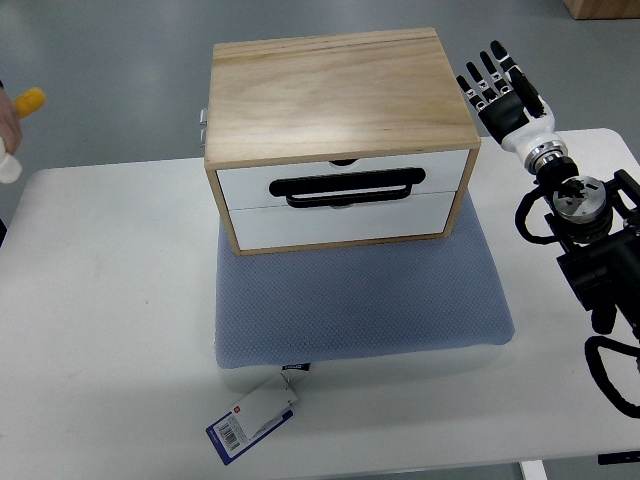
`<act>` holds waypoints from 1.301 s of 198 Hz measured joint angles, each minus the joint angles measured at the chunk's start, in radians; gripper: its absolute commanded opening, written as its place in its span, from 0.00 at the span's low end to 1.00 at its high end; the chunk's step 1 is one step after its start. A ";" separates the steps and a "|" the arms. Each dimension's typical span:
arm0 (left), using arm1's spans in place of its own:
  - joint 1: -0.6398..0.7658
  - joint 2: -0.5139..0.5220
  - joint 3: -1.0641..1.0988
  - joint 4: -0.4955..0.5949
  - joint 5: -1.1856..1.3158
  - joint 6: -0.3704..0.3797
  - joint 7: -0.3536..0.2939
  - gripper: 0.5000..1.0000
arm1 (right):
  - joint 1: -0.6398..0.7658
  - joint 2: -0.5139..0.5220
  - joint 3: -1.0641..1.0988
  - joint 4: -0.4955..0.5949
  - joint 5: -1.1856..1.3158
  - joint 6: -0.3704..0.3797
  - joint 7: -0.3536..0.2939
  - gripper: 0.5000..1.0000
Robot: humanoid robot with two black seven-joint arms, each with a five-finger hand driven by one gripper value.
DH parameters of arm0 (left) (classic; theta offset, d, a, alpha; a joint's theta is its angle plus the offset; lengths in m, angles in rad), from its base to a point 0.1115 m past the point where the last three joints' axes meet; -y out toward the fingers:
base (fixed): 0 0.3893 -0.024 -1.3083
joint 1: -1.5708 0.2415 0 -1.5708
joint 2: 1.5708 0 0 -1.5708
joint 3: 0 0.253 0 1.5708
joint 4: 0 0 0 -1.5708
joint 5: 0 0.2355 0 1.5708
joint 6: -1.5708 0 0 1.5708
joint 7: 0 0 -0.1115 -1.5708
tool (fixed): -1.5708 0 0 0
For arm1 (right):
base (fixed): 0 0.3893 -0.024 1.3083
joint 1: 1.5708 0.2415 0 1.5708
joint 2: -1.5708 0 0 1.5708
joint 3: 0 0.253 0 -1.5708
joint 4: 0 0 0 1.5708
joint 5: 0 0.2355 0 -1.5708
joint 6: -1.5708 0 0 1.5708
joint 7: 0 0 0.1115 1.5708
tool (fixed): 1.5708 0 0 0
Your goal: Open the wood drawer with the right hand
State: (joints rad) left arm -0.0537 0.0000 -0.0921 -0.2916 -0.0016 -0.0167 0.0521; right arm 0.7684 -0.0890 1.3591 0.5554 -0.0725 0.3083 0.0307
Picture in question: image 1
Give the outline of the person's hand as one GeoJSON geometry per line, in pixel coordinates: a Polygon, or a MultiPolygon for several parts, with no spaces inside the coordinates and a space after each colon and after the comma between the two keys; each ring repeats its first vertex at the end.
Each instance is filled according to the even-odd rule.
{"type": "Polygon", "coordinates": [[[16,154],[23,140],[23,132],[18,111],[4,85],[0,88],[0,134],[6,152],[16,154]]]}

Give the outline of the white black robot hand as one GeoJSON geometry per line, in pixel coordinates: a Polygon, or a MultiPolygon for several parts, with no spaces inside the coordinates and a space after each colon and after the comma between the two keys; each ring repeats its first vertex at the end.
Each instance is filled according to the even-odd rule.
{"type": "Polygon", "coordinates": [[[480,52],[485,71],[469,62],[456,81],[490,136],[516,155],[525,170],[537,173],[547,161],[568,153],[555,131],[555,117],[501,42],[480,52]]]}

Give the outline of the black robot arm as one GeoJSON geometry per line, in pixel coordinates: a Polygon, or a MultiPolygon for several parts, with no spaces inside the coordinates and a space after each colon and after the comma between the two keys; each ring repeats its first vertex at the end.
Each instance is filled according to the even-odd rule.
{"type": "Polygon", "coordinates": [[[639,417],[608,377],[602,348],[639,358],[639,348],[609,337],[622,314],[639,336],[639,184],[621,169],[607,182],[581,175],[568,156],[551,153],[533,168],[536,187],[522,198],[515,226],[523,239],[558,243],[557,263],[596,334],[585,341],[590,374],[621,413],[639,417]]]}

